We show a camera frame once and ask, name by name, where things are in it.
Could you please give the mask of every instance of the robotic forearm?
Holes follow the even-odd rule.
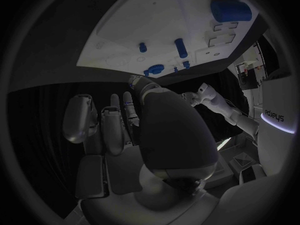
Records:
[[[222,114],[228,123],[241,128],[251,135],[257,143],[259,124],[251,118],[242,115],[241,111],[237,108],[229,106],[225,99],[212,86],[203,83],[197,93],[185,92],[182,94],[182,98],[189,102],[192,107],[203,104],[214,113]]]

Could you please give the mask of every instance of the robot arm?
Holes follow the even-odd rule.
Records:
[[[233,126],[238,126],[240,129],[251,135],[257,144],[257,133],[259,124],[253,119],[242,115],[237,108],[230,107],[225,99],[215,91],[212,86],[203,83],[197,93],[186,92],[182,97],[191,104],[192,107],[203,104],[208,109],[217,114],[222,114],[225,120]]]

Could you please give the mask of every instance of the white board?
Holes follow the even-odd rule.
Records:
[[[245,37],[258,11],[247,0],[251,21],[215,21],[212,0],[119,0],[102,17],[87,40],[77,66],[144,75],[153,65],[164,70],[150,77],[228,58]],[[188,57],[179,57],[174,41],[182,38]],[[140,52],[145,43],[147,52]]]

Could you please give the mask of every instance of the white panel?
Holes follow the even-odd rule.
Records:
[[[77,66],[144,75],[149,67],[162,64],[162,73],[150,74],[158,78],[175,67],[185,69],[184,61],[192,67],[228,58],[258,15],[248,1],[240,1],[249,5],[252,20],[231,24],[215,21],[211,0],[120,0],[92,32]],[[174,43],[178,38],[184,41],[187,58],[179,57]],[[210,39],[217,39],[213,47],[208,46]],[[140,43],[147,52],[140,52]]]

